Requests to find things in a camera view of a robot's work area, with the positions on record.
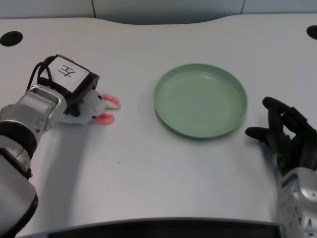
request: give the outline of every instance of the green plate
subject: green plate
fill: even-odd
[[[227,71],[207,64],[187,64],[165,74],[154,94],[159,117],[190,137],[211,138],[235,129],[245,118],[247,95]]]

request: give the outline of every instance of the table surface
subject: table surface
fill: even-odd
[[[238,15],[187,25],[125,25],[89,18],[0,20],[0,106],[23,94],[34,66],[62,54],[100,75],[97,90],[122,108],[109,126],[60,124],[32,159],[38,209],[19,235],[153,217],[277,222],[274,156],[244,131],[267,126],[265,96],[296,107],[317,127],[317,14]],[[159,78],[187,63],[223,68],[246,89],[246,120],[233,133],[197,141],[156,116]]]

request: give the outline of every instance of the stuffed bunny toy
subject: stuffed bunny toy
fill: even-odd
[[[119,110],[120,101],[113,95],[100,94],[96,90],[90,90],[77,105],[80,116],[64,114],[60,122],[86,124],[94,121],[99,124],[108,125],[114,122],[114,115],[106,113],[108,110]]]

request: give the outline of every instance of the pink bunny ear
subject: pink bunny ear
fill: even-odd
[[[111,113],[101,114],[99,117],[95,118],[95,122],[103,125],[109,125],[114,122],[114,115]]]
[[[110,101],[113,104],[115,104],[116,106],[121,107],[121,103],[117,97],[110,95],[110,94],[103,94],[102,97],[104,100]]]

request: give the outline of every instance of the robotic hand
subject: robotic hand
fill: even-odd
[[[269,128],[249,127],[249,137],[264,142],[277,154],[282,176],[278,181],[278,206],[287,238],[317,236],[317,133],[295,108],[270,97]],[[290,139],[283,126],[296,135]]]
[[[31,87],[38,68],[38,84]],[[0,111],[1,238],[15,237],[37,208],[38,197],[28,179],[41,136],[63,114],[80,116],[77,101],[96,88],[98,79],[63,56],[48,57],[35,67],[24,96]]]

